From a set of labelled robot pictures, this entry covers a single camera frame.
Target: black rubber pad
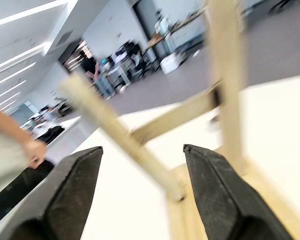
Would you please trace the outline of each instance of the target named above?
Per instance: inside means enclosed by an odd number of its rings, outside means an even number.
[[[261,196],[222,155],[188,144],[183,151],[209,240],[292,240]]]
[[[27,197],[0,240],[80,240],[102,154],[102,147],[94,147],[63,159]]]

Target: wooden frame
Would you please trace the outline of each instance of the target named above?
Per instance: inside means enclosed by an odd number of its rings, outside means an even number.
[[[300,240],[298,215],[242,154],[239,92],[244,86],[245,73],[239,5],[234,0],[207,0],[206,3],[211,78],[215,83],[211,90],[184,101],[179,107],[131,132],[117,120],[112,108],[89,90],[83,75],[71,75],[62,83],[61,90],[166,191],[172,239],[205,240],[207,237],[194,201],[187,165],[167,171],[144,144],[212,110],[216,106],[212,91],[217,87],[223,136],[223,146],[217,151],[225,155],[236,172],[260,193],[292,237]]]

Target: wooden rung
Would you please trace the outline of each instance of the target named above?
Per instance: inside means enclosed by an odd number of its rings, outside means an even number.
[[[180,106],[138,127],[131,132],[141,145],[186,122],[195,119],[214,108],[211,90],[203,91],[187,100]]]
[[[179,182],[150,151],[129,135],[128,129],[117,119],[116,112],[89,87],[84,75],[78,73],[72,74],[60,86],[71,103],[98,124],[167,192],[170,199],[180,201],[184,197],[184,191]]]

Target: white table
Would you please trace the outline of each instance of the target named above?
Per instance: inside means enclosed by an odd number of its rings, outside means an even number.
[[[243,150],[300,215],[300,76],[246,88],[241,93]],[[178,103],[126,114],[132,129]],[[221,145],[212,130],[214,109],[147,144],[169,168],[184,164],[183,144]],[[103,146],[98,180],[82,240],[169,240],[166,198],[105,133],[97,129],[75,151]]]
[[[78,131],[81,131],[80,129],[76,131],[76,126],[78,126],[80,119],[81,116],[78,116],[59,123],[64,128],[64,131],[47,145],[46,158],[49,161],[58,164],[64,157],[69,155],[69,147],[75,149],[78,146],[74,145],[72,138],[75,138],[78,135]]]

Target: person's arm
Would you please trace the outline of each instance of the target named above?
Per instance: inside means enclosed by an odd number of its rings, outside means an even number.
[[[99,71],[99,62],[95,61],[95,72],[94,72],[94,79],[97,79],[98,77],[98,71]]]
[[[46,144],[42,141],[33,140],[29,132],[21,129],[11,117],[2,112],[0,112],[0,132],[22,145],[30,167],[35,169],[44,161],[47,151]]]
[[[87,71],[87,72],[85,73],[85,75],[86,75],[88,78],[91,78],[91,79],[94,79],[94,78],[95,78],[95,75],[94,75],[92,72],[90,72],[90,71]]]

